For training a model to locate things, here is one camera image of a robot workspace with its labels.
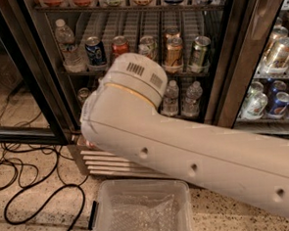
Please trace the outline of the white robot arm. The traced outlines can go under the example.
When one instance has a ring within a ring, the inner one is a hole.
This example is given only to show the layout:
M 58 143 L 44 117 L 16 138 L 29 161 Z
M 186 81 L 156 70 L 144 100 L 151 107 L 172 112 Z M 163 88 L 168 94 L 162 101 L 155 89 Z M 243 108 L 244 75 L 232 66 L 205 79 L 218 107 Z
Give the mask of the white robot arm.
M 103 151 L 289 218 L 289 140 L 160 115 L 168 77 L 120 55 L 85 101 L 81 133 Z

